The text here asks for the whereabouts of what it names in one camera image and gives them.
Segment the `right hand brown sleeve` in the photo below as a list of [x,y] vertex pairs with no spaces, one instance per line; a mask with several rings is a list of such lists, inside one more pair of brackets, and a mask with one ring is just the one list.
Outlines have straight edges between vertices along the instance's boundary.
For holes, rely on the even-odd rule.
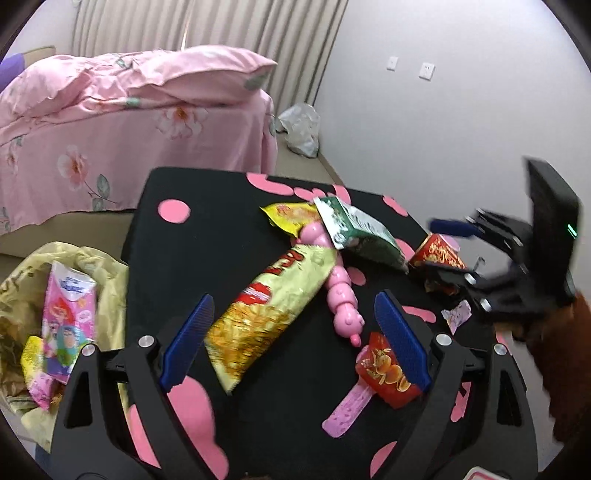
[[511,333],[532,355],[550,398],[554,438],[566,443],[581,435],[590,424],[590,307],[583,294],[538,323],[499,323],[496,329]]

